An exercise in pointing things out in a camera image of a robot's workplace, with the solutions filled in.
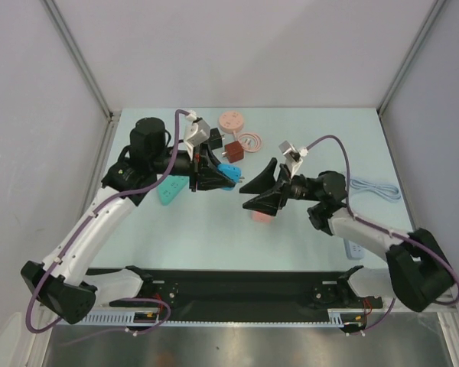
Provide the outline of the teal triangular power strip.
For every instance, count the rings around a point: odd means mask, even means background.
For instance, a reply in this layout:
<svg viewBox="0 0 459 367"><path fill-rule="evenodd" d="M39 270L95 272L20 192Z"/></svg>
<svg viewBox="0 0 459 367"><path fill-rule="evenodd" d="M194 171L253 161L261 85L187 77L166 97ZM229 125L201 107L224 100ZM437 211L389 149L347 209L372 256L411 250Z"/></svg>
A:
<svg viewBox="0 0 459 367"><path fill-rule="evenodd" d="M158 199L162 206L169 205L175 197L188 185L189 177L168 176L158 187Z"/></svg>

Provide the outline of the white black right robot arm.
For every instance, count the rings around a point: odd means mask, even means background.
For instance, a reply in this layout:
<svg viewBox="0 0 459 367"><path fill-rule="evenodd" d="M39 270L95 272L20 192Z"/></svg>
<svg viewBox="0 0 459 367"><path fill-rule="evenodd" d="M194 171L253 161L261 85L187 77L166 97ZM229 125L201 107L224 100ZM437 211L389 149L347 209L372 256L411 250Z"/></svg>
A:
<svg viewBox="0 0 459 367"><path fill-rule="evenodd" d="M358 267L347 273L346 282L337 288L339 301L347 307L355 307L366 296L380 296L422 312L458 283L428 230L403 232L353 213L341 173L324 171L316 178L291 175L285 164L271 159L239 191L251 195L244 209L268 216L276 216L289 200L313 201L307 213L317 231L358 244L386 263L384 269Z"/></svg>

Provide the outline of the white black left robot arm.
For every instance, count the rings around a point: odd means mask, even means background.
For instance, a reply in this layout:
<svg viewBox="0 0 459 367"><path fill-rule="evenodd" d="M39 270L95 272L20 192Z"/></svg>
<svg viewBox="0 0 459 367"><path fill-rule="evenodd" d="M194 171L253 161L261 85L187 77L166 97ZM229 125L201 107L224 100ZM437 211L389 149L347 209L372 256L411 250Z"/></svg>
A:
<svg viewBox="0 0 459 367"><path fill-rule="evenodd" d="M32 293L26 325L35 333L32 309L39 302L69 324L79 323L94 307L130 299L148 304L154 296L153 277L134 265L111 273L89 276L87 271L116 227L146 195L166 178L187 177L196 191L231 190L240 176L213 153L215 130L193 112L178 109L189 125L171 134L158 118L139 119L129 144L108 169L101 186L68 236L42 261L27 261L21 276Z"/></svg>

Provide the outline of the pink cube adapter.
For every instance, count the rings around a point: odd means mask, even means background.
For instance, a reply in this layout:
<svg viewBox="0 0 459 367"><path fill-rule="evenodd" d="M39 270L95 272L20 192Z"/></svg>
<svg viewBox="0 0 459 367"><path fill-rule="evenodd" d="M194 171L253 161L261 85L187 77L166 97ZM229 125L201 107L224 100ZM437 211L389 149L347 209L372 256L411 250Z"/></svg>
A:
<svg viewBox="0 0 459 367"><path fill-rule="evenodd" d="M257 212L257 211L252 211L251 218L253 221L262 222L262 223L270 223L274 219L273 216L270 216L270 215L267 215L261 212Z"/></svg>

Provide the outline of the blue plug adapter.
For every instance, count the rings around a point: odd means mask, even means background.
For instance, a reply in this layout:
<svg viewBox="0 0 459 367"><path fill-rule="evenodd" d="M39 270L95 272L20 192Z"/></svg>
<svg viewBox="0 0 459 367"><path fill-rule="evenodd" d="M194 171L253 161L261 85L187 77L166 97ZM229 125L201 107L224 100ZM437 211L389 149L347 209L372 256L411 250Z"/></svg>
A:
<svg viewBox="0 0 459 367"><path fill-rule="evenodd" d="M239 167L233 164L219 164L218 170L222 174L226 175L232 182L235 184L240 184L244 180L242 176L242 171Z"/></svg>

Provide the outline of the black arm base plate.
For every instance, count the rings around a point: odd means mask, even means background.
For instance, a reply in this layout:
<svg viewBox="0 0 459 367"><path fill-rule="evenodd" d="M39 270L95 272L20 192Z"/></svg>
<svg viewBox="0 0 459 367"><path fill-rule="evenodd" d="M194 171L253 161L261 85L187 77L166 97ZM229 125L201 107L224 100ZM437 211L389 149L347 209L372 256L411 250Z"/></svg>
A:
<svg viewBox="0 0 459 367"><path fill-rule="evenodd" d="M345 271L203 271L148 269L152 282L131 302L112 307L146 307L160 297L172 321L310 323L331 309L379 310L380 297L359 297L346 284Z"/></svg>

